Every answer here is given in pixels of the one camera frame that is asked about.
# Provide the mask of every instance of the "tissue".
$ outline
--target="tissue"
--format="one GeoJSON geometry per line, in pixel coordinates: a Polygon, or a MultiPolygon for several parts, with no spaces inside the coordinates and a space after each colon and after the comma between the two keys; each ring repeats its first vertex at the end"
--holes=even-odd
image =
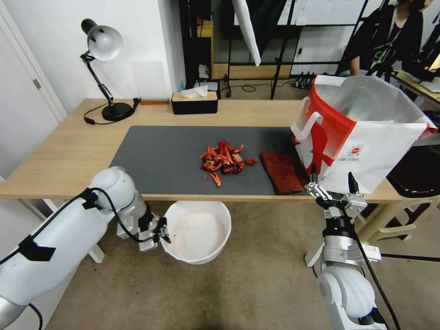
{"type": "Polygon", "coordinates": [[[181,91],[184,98],[196,98],[196,97],[206,97],[208,95],[208,86],[194,87],[192,89],[185,89],[181,91]]]}

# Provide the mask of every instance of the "black shirt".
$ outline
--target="black shirt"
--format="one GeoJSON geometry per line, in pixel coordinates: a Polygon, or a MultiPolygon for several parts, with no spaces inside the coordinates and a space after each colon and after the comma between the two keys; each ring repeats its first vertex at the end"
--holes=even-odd
{"type": "Polygon", "coordinates": [[[348,70],[348,62],[360,56],[360,68],[372,66],[390,67],[396,61],[412,61],[420,51],[423,31],[423,15],[411,12],[401,29],[394,23],[390,33],[395,7],[375,10],[361,25],[347,46],[341,71],[348,70]]]}

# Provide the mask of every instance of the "wooden stool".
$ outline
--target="wooden stool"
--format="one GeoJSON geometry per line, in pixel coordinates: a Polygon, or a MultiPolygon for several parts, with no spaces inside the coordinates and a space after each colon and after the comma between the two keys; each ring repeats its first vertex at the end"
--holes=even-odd
{"type": "Polygon", "coordinates": [[[355,218],[359,239],[372,244],[387,237],[410,238],[416,228],[414,222],[440,203],[438,164],[440,146],[411,148],[388,175],[403,200],[399,204],[369,205],[355,218]]]}

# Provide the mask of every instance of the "tissue box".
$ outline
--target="tissue box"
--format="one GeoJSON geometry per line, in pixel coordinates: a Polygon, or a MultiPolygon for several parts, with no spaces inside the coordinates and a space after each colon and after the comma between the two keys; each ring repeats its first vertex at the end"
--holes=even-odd
{"type": "Polygon", "coordinates": [[[175,115],[216,113],[219,99],[216,92],[208,92],[206,97],[184,98],[181,93],[173,93],[171,105],[175,115]]]}

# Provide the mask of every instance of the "desk lamp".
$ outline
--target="desk lamp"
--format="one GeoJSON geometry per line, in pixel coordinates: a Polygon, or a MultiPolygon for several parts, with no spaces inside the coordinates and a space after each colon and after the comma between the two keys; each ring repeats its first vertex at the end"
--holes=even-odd
{"type": "Polygon", "coordinates": [[[100,61],[111,61],[118,56],[123,43],[121,34],[111,27],[98,25],[91,19],[83,20],[81,28],[87,35],[88,51],[80,57],[98,83],[100,91],[109,102],[109,104],[102,110],[102,117],[108,121],[120,121],[131,116],[134,113],[139,100],[134,99],[133,107],[127,103],[114,103],[113,95],[108,88],[99,81],[90,66],[90,62],[95,59],[100,61]]]}

